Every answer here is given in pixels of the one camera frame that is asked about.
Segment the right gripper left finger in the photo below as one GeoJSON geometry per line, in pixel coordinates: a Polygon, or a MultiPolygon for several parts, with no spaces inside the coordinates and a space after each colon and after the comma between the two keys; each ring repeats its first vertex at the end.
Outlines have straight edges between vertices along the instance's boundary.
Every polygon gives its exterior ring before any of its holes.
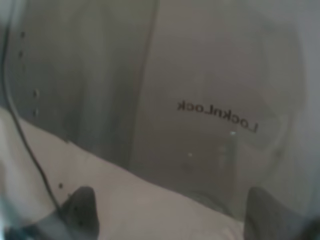
{"type": "Polygon", "coordinates": [[[5,240],[97,240],[100,222],[95,191],[92,187],[79,187],[62,204],[61,221],[57,211],[22,227],[9,227],[4,231],[5,240]]]}

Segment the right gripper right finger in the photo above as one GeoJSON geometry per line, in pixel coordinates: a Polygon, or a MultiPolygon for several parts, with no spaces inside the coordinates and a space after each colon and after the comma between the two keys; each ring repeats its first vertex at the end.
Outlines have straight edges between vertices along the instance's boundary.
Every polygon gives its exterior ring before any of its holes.
{"type": "Polygon", "coordinates": [[[259,187],[249,190],[243,238],[245,240],[318,240],[320,218],[292,211],[259,187]]]}

